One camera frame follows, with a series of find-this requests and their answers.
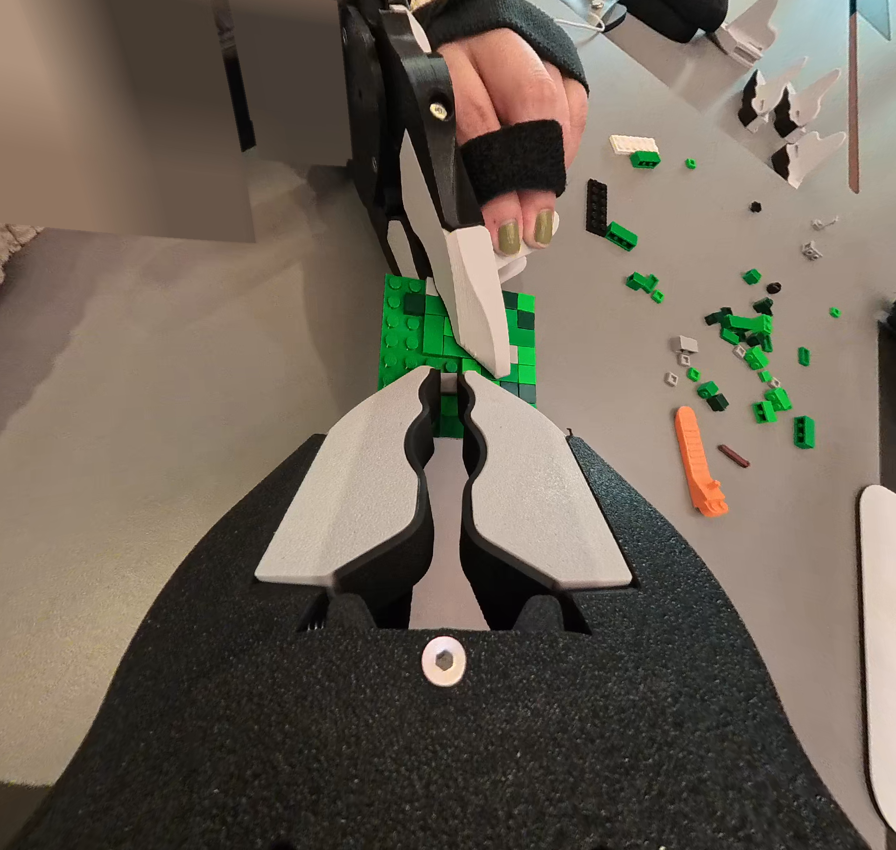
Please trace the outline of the green lego plate with tiles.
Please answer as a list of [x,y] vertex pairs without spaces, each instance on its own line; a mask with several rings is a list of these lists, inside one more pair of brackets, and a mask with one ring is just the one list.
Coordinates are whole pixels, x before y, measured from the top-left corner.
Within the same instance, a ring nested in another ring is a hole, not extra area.
[[463,436],[456,378],[465,372],[480,373],[535,407],[535,297],[503,291],[503,301],[509,328],[511,370],[509,375],[495,378],[456,341],[447,308],[430,278],[423,280],[388,274],[385,277],[378,389],[421,365],[440,372],[442,400],[434,421],[436,438],[461,439]]

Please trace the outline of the white plastic wedge part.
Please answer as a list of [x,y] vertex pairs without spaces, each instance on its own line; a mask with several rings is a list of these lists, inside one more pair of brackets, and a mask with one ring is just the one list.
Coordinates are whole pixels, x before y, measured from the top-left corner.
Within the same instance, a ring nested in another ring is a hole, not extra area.
[[770,18],[779,0],[756,0],[730,23],[722,24],[710,38],[731,60],[752,68],[775,42],[778,31]]
[[793,92],[793,82],[808,62],[803,57],[791,65],[778,77],[767,79],[760,70],[755,70],[748,79],[741,98],[737,116],[742,126],[755,134],[783,101],[787,92]]
[[822,138],[808,132],[800,139],[784,144],[770,157],[770,165],[790,187],[799,189],[805,178],[825,162],[847,140],[845,131]]
[[824,95],[841,74],[841,69],[831,70],[799,92],[790,82],[784,85],[778,104],[773,109],[773,125],[781,139],[792,143],[803,137],[809,124],[818,117]]

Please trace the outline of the white rounded tray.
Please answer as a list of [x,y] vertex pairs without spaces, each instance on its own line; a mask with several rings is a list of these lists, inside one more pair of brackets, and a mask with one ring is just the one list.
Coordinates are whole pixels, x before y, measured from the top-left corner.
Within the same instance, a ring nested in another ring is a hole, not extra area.
[[859,499],[860,588],[868,772],[876,807],[895,830],[895,494]]

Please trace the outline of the orange brick separator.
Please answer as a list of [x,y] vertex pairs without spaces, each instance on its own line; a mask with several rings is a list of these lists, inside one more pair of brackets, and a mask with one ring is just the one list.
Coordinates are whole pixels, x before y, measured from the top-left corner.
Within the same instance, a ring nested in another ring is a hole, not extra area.
[[678,408],[675,427],[693,507],[707,518],[727,514],[726,496],[720,481],[711,475],[693,408]]

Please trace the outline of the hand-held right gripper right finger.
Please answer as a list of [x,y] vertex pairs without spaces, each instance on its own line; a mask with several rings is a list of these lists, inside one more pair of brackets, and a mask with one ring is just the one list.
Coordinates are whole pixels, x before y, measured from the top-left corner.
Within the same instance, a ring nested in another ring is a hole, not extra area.
[[629,587],[633,573],[567,441],[537,408],[476,372],[458,380],[474,546],[549,590]]

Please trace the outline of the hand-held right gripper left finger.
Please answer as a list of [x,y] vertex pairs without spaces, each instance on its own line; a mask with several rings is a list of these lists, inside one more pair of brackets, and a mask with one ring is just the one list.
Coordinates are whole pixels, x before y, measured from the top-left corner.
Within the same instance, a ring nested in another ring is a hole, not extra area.
[[426,365],[356,405],[327,433],[255,577],[331,593],[405,595],[426,574],[438,372]]

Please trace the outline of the cream knit sweater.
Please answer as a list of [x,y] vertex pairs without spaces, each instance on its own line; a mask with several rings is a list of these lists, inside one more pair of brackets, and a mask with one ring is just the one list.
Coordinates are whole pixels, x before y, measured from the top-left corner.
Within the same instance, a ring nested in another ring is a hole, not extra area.
[[13,255],[20,253],[42,231],[41,226],[1,224],[1,285],[6,281],[6,266]]

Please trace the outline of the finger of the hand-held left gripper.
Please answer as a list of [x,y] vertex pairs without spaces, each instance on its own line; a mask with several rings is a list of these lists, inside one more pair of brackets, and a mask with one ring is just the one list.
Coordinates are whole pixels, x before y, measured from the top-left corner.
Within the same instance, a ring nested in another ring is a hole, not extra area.
[[393,273],[415,280],[429,278],[427,252],[407,215],[388,222],[386,239],[394,261]]
[[404,129],[398,153],[401,215],[409,217],[425,247],[429,275],[447,308],[456,341],[494,377],[507,376],[509,328],[497,260],[463,161],[455,161],[459,174],[449,185],[460,195],[454,199],[453,227],[448,227],[449,214],[440,216],[418,152],[427,152],[424,143],[415,144]]

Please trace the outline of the person's left hand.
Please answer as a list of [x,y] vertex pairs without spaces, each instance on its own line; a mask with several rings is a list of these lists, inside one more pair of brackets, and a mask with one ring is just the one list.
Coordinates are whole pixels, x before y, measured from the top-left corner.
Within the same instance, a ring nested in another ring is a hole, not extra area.
[[[437,48],[450,72],[459,146],[482,135],[532,120],[552,119],[563,133],[565,168],[580,147],[588,118],[584,86],[510,29],[447,42]],[[502,257],[521,244],[544,249],[553,238],[555,194],[550,190],[509,191],[481,208],[494,250]]]

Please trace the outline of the scattered small lego pieces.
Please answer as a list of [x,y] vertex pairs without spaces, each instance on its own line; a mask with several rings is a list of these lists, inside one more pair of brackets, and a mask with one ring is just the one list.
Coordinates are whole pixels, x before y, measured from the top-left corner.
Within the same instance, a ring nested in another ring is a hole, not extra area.
[[[660,159],[655,153],[639,152],[630,156],[635,168],[652,168],[659,164]],[[623,251],[632,251],[637,245],[638,237],[634,232],[628,231],[615,221],[609,220],[609,229],[604,238]],[[807,241],[801,247],[801,253],[808,261],[817,261],[822,258],[822,253],[814,240]],[[742,280],[749,286],[756,286],[762,274],[755,268],[749,269],[741,275]],[[665,295],[658,287],[658,277],[655,274],[643,274],[633,272],[624,279],[624,284],[633,292],[643,292],[656,304],[664,301]],[[744,362],[757,373],[757,376],[766,386],[762,401],[751,405],[751,410],[757,424],[775,422],[778,413],[792,410],[792,403],[779,380],[768,371],[769,355],[773,352],[773,319],[774,300],[767,295],[753,302],[752,308],[755,314],[750,316],[738,316],[733,313],[731,307],[721,307],[703,317],[704,323],[709,327],[717,327],[719,336],[724,342],[732,346],[733,354],[738,360]],[[697,344],[686,338],[678,340],[678,362],[686,368],[686,377],[691,381],[700,380],[700,372],[690,362],[690,357],[698,351]],[[798,363],[808,367],[811,364],[811,350],[807,347],[798,347]],[[700,398],[703,398],[715,412],[726,410],[728,402],[725,396],[711,381],[704,381],[697,388]],[[816,428],[812,417],[797,415],[793,420],[793,444],[801,450],[813,450],[816,446]]]

